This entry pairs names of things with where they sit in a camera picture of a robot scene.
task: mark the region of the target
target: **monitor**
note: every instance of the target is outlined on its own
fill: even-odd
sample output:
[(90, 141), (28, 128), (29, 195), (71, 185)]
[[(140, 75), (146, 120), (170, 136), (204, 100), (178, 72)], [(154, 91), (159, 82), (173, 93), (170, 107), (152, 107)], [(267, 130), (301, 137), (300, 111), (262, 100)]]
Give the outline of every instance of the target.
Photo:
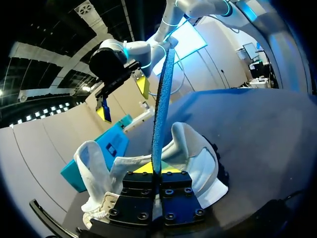
[(259, 56), (257, 48), (253, 45), (253, 43), (245, 44), (243, 45), (243, 48), (246, 50), (251, 60)]

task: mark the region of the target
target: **black cable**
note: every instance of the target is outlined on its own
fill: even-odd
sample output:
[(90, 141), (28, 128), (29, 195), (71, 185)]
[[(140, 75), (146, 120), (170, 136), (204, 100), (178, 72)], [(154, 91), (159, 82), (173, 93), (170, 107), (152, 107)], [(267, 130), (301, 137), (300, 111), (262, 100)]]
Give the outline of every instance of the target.
[(289, 199), (291, 199), (291, 198), (293, 198), (293, 197), (295, 197), (295, 196), (297, 196), (297, 195), (299, 195), (299, 194), (304, 193), (304, 191), (305, 191), (305, 190), (298, 190), (298, 191), (296, 191), (296, 192), (293, 192), (292, 194), (290, 194), (290, 195), (288, 195), (287, 197), (285, 197), (285, 198), (283, 199), (283, 201), (286, 202), (286, 201), (288, 201)]

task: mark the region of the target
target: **wall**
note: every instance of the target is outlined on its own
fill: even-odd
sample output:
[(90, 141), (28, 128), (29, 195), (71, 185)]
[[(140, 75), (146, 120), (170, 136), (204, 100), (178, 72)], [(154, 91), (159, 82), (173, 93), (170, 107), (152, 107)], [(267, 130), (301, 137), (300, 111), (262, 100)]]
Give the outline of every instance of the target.
[(32, 199), (62, 223), (76, 190), (60, 175), (76, 149), (104, 132), (87, 104), (0, 129), (0, 169), (7, 190), (42, 237), (52, 233), (29, 206)]
[[(181, 89), (171, 95), (172, 102), (193, 91), (237, 87), (247, 81), (241, 61), (221, 26), (207, 21), (195, 28), (208, 45), (182, 59), (185, 81)], [(172, 91), (178, 88), (182, 79), (183, 71), (178, 62), (174, 66)]]
[[(155, 75), (151, 75), (148, 80), (150, 81), (150, 91), (154, 91), (157, 88), (159, 81), (155, 78)], [(96, 116), (96, 118), (100, 117), (96, 114), (97, 100), (95, 94), (103, 87), (104, 84), (101, 84), (86, 99), (89, 109), (93, 112), (94, 117)], [(104, 128), (110, 128), (114, 123), (122, 119), (127, 114), (129, 114), (132, 118), (136, 118), (144, 112), (144, 109), (139, 104), (144, 101), (146, 101), (150, 106), (155, 106), (155, 98), (149, 95), (149, 98), (146, 100), (141, 95), (135, 81), (132, 78), (129, 78), (122, 86), (117, 88), (107, 97), (107, 104), (110, 108), (112, 124), (104, 122), (101, 119), (98, 120), (98, 124), (101, 124)]]
[[(226, 35), (226, 37), (230, 41), (234, 50), (242, 48), (243, 45), (245, 45), (247, 43), (253, 43), (254, 46), (257, 46), (257, 41), (252, 36), (248, 35), (247, 33), (243, 32), (243, 31), (240, 31), (239, 33), (234, 33), (228, 27), (223, 25), (220, 21), (217, 21), (211, 17), (207, 17), (207, 16), (203, 17), (199, 21), (199, 24), (204, 24), (204, 23), (208, 23), (208, 22), (215, 22), (221, 28), (223, 33)], [(259, 53), (259, 57), (263, 61), (263, 63), (267, 63), (265, 53), (263, 53), (263, 52)]]

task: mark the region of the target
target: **table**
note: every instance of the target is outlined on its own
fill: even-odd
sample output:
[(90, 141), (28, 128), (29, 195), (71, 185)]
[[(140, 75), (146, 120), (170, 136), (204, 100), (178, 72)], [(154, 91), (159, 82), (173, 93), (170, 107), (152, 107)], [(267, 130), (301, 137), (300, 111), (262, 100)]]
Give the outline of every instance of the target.
[[(227, 89), (190, 93), (169, 107), (164, 145), (171, 125), (181, 121), (215, 143), (230, 174), (229, 192), (212, 206), (225, 229), (252, 215), (271, 199), (304, 189), (317, 154), (317, 98), (278, 89)], [(151, 153), (153, 118), (129, 132), (126, 156)], [(78, 194), (63, 225), (83, 227)], [(288, 204), (295, 209), (301, 196)]]

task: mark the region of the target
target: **blue box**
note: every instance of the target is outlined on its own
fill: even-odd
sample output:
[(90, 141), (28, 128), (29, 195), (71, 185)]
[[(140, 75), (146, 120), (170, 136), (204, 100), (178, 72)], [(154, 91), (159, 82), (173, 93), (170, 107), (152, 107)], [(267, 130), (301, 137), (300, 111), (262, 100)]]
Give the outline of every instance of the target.
[[(104, 134), (99, 136), (95, 141), (100, 146), (106, 166), (110, 171), (113, 161), (117, 156), (124, 156), (126, 148), (129, 143), (128, 137), (123, 133), (119, 125), (114, 125), (107, 130)], [(74, 159), (72, 159), (60, 172), (60, 174), (73, 186), (78, 192), (86, 191), (83, 180), (81, 179), (80, 172)]]

